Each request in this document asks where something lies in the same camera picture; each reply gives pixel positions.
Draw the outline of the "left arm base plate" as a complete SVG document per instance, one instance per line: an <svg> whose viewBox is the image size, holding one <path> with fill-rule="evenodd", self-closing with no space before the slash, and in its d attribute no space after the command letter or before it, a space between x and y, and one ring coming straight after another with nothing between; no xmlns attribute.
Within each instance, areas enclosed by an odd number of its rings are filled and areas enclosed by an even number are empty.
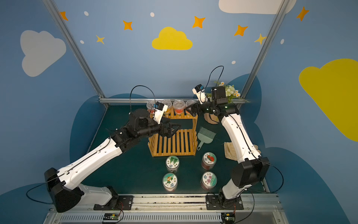
<svg viewBox="0 0 358 224"><path fill-rule="evenodd" d="M95 211L118 211L118 210L123 210L123 211L129 211L131 210L132 207L132 202L133 202L133 198L134 196L131 195L116 195L113 196L112 199L110 199L110 201L108 203L106 203L105 205L99 205L99 204L95 204L93 210Z"/></svg>

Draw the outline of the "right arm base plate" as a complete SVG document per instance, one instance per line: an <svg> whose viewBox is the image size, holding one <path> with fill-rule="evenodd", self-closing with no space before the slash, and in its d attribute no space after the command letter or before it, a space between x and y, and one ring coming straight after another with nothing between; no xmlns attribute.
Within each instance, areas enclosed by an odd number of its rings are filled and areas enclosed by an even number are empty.
<svg viewBox="0 0 358 224"><path fill-rule="evenodd" d="M222 195L208 194L205 196L207 210L243 210L241 196L234 199L226 199Z"/></svg>

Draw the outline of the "large jar green leaf lid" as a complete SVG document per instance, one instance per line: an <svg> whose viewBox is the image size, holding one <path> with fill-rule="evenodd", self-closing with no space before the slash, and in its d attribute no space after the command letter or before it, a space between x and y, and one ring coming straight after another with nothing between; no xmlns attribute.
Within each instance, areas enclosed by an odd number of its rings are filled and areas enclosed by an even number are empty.
<svg viewBox="0 0 358 224"><path fill-rule="evenodd" d="M180 160L176 156L169 156L166 159L166 168L170 173L176 173L180 166Z"/></svg>

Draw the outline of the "bamboo two-tier shelf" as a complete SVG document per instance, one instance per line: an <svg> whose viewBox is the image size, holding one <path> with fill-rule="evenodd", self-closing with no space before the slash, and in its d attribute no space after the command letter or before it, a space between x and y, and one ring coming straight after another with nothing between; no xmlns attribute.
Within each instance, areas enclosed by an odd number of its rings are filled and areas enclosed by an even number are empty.
<svg viewBox="0 0 358 224"><path fill-rule="evenodd" d="M195 156L197 152L197 121L198 117L193 117L187 112L177 115L174 109L170 110L169 114L165 115L172 121L185 120L192 121L192 128L180 129L171 137L162 137L158 134L148 138L148 147L153 157L158 156Z"/></svg>

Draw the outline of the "large jar orange flower lid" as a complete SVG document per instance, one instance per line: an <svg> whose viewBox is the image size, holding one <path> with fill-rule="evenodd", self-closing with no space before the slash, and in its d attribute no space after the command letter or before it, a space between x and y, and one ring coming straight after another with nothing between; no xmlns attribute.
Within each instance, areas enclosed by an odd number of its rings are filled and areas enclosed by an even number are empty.
<svg viewBox="0 0 358 224"><path fill-rule="evenodd" d="M174 192L178 186L178 178L174 173L167 173L162 179L166 191Z"/></svg>

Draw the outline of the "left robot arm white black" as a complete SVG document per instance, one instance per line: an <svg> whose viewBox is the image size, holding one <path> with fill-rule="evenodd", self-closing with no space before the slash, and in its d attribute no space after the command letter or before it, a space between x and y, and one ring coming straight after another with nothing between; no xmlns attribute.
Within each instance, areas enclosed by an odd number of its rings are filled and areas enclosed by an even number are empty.
<svg viewBox="0 0 358 224"><path fill-rule="evenodd" d="M65 167L50 168L44 173L56 211L63 213L84 204L115 207L118 196L112 187L90 187L82 181L108 161L136 146L142 138L155 134L171 138L180 128L180 124L172 123L161 112L156 112L154 118L150 118L145 109L130 113L128 122L95 149Z"/></svg>

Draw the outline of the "small clear jar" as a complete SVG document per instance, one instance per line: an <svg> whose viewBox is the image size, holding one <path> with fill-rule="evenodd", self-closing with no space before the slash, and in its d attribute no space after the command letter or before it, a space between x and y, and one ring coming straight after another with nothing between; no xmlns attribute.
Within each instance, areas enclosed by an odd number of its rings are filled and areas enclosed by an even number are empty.
<svg viewBox="0 0 358 224"><path fill-rule="evenodd" d="M182 100L175 100L172 106L176 115L182 115L184 113L186 104Z"/></svg>
<svg viewBox="0 0 358 224"><path fill-rule="evenodd" d="M193 111L193 105L194 105L195 103L197 103L197 101L195 101L195 100L188 100L188 101L186 102L186 111L192 112L192 111Z"/></svg>
<svg viewBox="0 0 358 224"><path fill-rule="evenodd" d="M164 112L164 114L170 114L172 109L172 102L170 100L163 100L162 103L167 106L167 110Z"/></svg>
<svg viewBox="0 0 358 224"><path fill-rule="evenodd" d="M150 100L146 104L147 111L149 112L150 115L155 114L155 106L154 106L155 104L156 104L156 102L154 100Z"/></svg>

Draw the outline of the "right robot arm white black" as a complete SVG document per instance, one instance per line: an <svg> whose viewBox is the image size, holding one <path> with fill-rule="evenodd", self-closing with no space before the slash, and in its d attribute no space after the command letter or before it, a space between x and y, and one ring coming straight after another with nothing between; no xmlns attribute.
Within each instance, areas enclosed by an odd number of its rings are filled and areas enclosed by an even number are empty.
<svg viewBox="0 0 358 224"><path fill-rule="evenodd" d="M222 187L219 194L223 202L230 202L264 179L270 166L269 160L262 157L254 147L241 120L239 109L226 97L225 87L213 87L211 100L206 97L204 86L201 84L192 91L198 102L188 106L186 111L192 116L202 113L217 116L233 144L238 165L231 171L231 179Z"/></svg>

